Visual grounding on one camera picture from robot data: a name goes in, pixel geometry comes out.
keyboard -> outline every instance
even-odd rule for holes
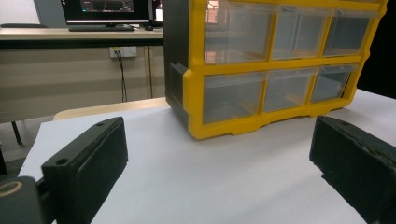
[[[70,27],[70,32],[132,32],[133,27]]]

yellow storage cabinet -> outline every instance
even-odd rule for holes
[[[166,100],[197,139],[346,106],[386,5],[165,1]]]

floor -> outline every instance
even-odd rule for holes
[[[20,145],[18,145],[15,138],[11,122],[0,123],[0,143],[4,160],[15,161],[25,158],[35,143],[40,124],[52,120],[53,116],[17,121],[16,123],[22,140],[22,144]]]

wall socket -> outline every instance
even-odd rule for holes
[[[110,58],[117,58],[116,51],[120,52],[122,58],[131,58],[137,56],[136,47],[110,47]]]

monitor screen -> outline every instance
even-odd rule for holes
[[[149,0],[61,0],[67,25],[149,22]]]

